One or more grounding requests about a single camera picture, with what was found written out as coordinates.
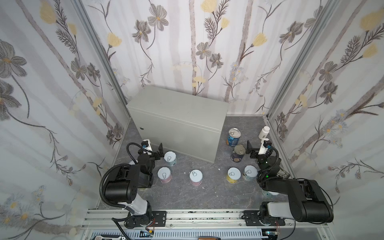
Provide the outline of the pink can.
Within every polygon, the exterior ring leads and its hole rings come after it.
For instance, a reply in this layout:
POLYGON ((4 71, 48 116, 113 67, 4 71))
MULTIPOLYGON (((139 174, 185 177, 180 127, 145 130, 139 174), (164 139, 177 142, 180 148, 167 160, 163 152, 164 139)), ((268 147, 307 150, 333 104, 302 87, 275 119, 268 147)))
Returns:
POLYGON ((168 167, 162 167, 158 170, 158 178, 161 183, 167 184, 172 180, 172 173, 168 167))
POLYGON ((203 180, 203 173, 200 170, 190 172, 190 182, 193 186, 199 186, 203 180))

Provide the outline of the yellow can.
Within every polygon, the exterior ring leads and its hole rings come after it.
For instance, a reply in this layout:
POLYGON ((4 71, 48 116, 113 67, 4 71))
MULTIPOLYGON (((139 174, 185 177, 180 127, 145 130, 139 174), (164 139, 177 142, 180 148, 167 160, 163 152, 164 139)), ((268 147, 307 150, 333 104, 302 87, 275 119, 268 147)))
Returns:
POLYGON ((235 184, 241 178, 242 174, 238 168, 232 167, 228 169, 226 179, 229 183, 235 184))

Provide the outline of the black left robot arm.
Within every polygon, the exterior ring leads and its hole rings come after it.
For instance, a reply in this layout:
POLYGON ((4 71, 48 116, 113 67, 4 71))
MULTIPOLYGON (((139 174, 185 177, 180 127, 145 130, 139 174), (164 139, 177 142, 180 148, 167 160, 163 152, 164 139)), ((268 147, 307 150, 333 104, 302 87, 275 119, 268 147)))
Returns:
POLYGON ((120 231, 123 231, 121 223, 127 229, 164 227, 167 212, 153 211, 150 202, 138 193, 139 189, 152 187, 155 161, 165 155, 163 145, 160 144, 157 151, 152 151, 150 141, 144 140, 140 144, 128 143, 126 150, 134 163, 114 165, 107 170, 100 182, 100 198, 110 207, 128 211, 125 218, 112 218, 120 231))

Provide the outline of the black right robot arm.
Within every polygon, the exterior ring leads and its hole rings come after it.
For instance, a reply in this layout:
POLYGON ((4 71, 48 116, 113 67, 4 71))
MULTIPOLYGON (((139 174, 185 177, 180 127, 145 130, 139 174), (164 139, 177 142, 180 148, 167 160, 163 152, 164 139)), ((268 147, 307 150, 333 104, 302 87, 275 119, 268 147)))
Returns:
POLYGON ((286 178, 281 167, 279 151, 269 139, 262 140, 259 148, 247 142, 246 154, 259 166, 255 177, 259 187, 266 192, 288 197, 287 202, 262 202, 255 213, 244 212, 250 225, 284 225, 284 220, 321 225, 334 219, 333 202, 315 180, 286 178))

